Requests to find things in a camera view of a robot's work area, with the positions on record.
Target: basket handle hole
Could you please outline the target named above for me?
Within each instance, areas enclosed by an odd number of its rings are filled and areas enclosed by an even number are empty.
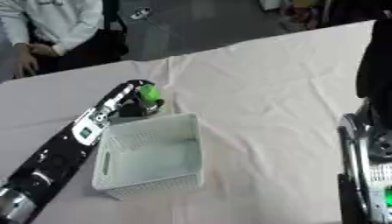
[[[108,175],[108,172],[109,172],[109,163],[110,163],[110,153],[109,153],[109,152],[106,152],[106,154],[105,154],[105,159],[104,159],[104,161],[103,161],[103,169],[102,169],[102,172],[103,172],[103,174],[105,174],[105,175]]]

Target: green object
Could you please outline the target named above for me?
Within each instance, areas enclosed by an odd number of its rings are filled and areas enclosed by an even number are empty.
[[[142,96],[142,100],[147,102],[155,102],[159,100],[159,91],[151,84],[140,87],[140,95]]]
[[[91,129],[84,128],[84,129],[80,132],[80,135],[81,135],[82,137],[84,137],[84,138],[88,138],[88,137],[91,135],[91,133],[93,133],[93,131],[91,131]]]
[[[385,202],[388,207],[392,207],[392,188],[385,189]]]

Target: person's hand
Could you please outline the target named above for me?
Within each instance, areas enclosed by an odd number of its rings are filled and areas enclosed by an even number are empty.
[[[30,51],[32,53],[47,56],[47,57],[59,57],[59,55],[53,50],[53,48],[49,45],[43,44],[31,44]]]
[[[17,49],[17,64],[15,66],[14,76],[16,79],[29,75],[35,75],[39,70],[37,60],[30,54],[29,46],[27,44],[16,44]]]

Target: person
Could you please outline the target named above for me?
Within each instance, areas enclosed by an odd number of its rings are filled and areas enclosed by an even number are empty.
[[[125,37],[103,30],[102,0],[0,0],[16,79],[121,60]]]

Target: metal part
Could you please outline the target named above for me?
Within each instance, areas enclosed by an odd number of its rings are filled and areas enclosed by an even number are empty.
[[[0,190],[0,216],[15,223],[24,223],[36,205],[24,194],[12,189]]]
[[[392,136],[378,125],[377,116],[366,111],[370,109],[365,103],[357,114],[341,119],[344,174],[353,183],[357,203],[368,221],[392,223],[392,208],[385,199],[386,190],[392,186],[392,163],[382,148]]]

